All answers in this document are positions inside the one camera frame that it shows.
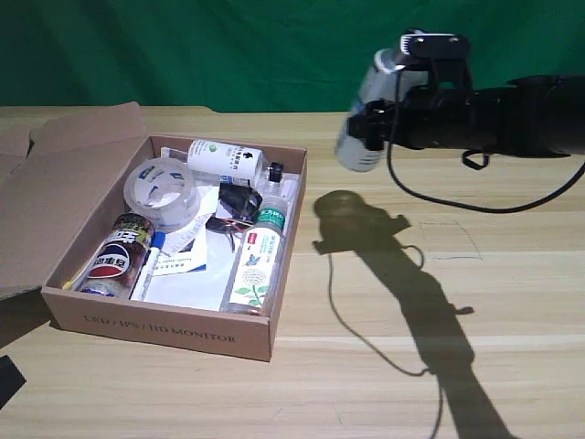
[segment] tape roll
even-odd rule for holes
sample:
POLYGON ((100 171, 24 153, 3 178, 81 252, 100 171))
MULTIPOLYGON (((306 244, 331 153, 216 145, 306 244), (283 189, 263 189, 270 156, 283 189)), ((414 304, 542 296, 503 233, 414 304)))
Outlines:
POLYGON ((199 210, 193 172, 175 158, 154 158, 136 167, 124 184, 124 198, 134 213, 166 233, 186 226, 199 210))

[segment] paper sheet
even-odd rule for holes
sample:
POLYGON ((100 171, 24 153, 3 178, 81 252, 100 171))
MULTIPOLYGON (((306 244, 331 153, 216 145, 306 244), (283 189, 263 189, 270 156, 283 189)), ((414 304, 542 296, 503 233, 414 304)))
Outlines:
POLYGON ((205 270, 207 243, 205 224, 216 211, 219 185, 199 187, 199 212, 183 229, 168 233, 154 276, 205 270))
MULTIPOLYGON (((284 174, 283 176, 282 194, 290 203, 284 226, 285 236, 288 234, 294 213, 293 205, 298 197, 298 182, 298 175, 284 174)), ((231 244, 225 235, 205 228, 201 232, 207 239, 206 270, 153 277, 144 298, 145 302, 209 311, 219 310, 236 253, 231 252, 231 244)), ((238 247, 239 240, 236 240, 236 249, 238 247)))

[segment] black cap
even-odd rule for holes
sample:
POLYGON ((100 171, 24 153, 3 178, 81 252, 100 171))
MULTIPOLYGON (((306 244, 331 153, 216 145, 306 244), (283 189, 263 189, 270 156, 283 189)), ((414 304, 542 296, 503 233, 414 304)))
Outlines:
POLYGON ((270 167, 268 168, 268 180, 274 183, 280 183, 282 180, 282 172, 284 166, 282 163, 272 162, 270 167))

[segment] box flap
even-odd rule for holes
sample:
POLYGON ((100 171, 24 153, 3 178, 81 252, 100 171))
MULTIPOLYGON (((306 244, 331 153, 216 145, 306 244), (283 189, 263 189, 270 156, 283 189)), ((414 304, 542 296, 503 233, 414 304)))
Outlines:
POLYGON ((38 134, 30 155, 106 145, 144 135, 146 128, 140 106, 136 102, 128 102, 47 122, 38 134))
POLYGON ((29 136, 30 129, 24 125, 0 133, 0 186, 26 160, 29 136))
POLYGON ((28 154, 29 138, 30 128, 25 125, 15 125, 0 133, 0 155, 25 158, 28 154))
POLYGON ((0 187, 0 289, 31 288, 49 278, 112 185, 124 180, 138 155, 152 156, 145 139, 31 154, 6 179, 0 187))

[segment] green label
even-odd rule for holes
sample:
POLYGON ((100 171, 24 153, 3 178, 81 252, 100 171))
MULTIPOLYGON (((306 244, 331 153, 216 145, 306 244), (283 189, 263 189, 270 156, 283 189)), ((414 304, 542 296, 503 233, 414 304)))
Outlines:
POLYGON ((258 215, 257 222, 271 222, 276 224, 280 230, 284 229, 284 215, 275 208, 264 208, 258 215))

